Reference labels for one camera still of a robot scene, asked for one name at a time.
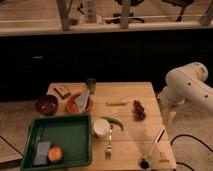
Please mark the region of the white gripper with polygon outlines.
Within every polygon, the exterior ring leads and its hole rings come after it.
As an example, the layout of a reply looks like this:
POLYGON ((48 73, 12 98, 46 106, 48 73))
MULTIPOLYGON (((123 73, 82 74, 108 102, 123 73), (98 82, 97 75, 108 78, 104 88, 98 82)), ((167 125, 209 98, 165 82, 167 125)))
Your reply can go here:
MULTIPOLYGON (((160 104, 164 110, 171 110, 172 108, 176 107, 176 104, 174 102, 169 101, 162 92, 157 95, 157 98, 159 99, 160 104)), ((175 116, 175 111, 169 111, 165 113, 163 118, 164 125, 167 126, 168 124, 170 124, 171 121, 175 118, 175 116)))

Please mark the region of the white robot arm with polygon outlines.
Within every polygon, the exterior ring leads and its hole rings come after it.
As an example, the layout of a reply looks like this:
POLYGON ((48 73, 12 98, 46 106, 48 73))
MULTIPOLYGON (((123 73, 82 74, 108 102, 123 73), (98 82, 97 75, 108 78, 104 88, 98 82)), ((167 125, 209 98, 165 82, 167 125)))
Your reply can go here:
POLYGON ((165 126, 176 115, 173 108, 182 105, 186 99, 213 114, 213 87, 205 83, 207 78, 207 67, 200 62, 174 68, 166 74, 166 86, 157 96, 162 106, 162 120, 165 126))

